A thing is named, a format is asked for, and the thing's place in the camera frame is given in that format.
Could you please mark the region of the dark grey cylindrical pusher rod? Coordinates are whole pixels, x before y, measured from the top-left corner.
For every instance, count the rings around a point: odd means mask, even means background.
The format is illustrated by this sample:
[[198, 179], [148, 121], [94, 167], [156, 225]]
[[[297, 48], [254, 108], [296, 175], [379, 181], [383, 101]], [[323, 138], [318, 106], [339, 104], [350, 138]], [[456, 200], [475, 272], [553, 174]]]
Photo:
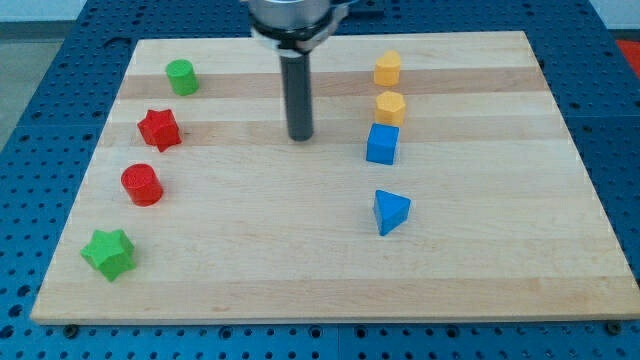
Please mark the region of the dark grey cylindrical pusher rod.
[[306, 141], [313, 136], [313, 110], [309, 55], [280, 58], [288, 136]]

